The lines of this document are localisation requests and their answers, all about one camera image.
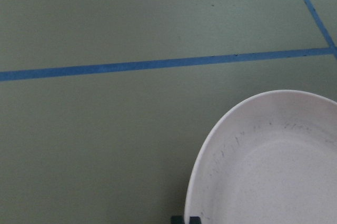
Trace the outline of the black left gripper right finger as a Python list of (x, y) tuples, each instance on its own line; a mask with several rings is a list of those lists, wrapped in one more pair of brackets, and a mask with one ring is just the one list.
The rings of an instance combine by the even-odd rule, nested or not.
[(198, 216), (190, 216), (189, 224), (201, 224), (201, 218)]

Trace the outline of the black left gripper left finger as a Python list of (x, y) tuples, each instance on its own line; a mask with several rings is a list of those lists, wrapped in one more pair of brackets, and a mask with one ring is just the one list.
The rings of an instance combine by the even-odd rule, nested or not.
[(184, 224), (183, 216), (172, 216), (170, 218), (170, 224)]

